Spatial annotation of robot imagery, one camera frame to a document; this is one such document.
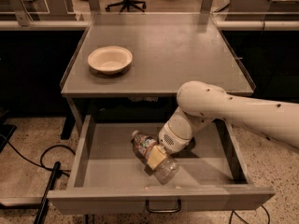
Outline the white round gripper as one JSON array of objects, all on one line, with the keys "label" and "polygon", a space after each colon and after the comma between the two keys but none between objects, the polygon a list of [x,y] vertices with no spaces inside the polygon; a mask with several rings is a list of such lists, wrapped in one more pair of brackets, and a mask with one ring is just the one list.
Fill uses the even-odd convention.
[{"label": "white round gripper", "polygon": [[[159,143],[165,147],[168,153],[178,153],[190,143],[202,128],[202,118],[189,115],[178,107],[160,130],[158,134]],[[155,170],[167,157],[163,146],[154,146],[149,154],[147,165],[152,170]]]}]

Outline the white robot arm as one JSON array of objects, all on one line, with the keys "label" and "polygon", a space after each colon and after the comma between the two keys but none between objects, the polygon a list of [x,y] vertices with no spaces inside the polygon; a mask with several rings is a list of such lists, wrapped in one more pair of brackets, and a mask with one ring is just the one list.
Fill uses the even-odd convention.
[{"label": "white robot arm", "polygon": [[299,104],[234,96],[200,81],[183,84],[177,103],[178,108],[158,134],[158,143],[168,154],[184,149],[214,119],[299,150]]}]

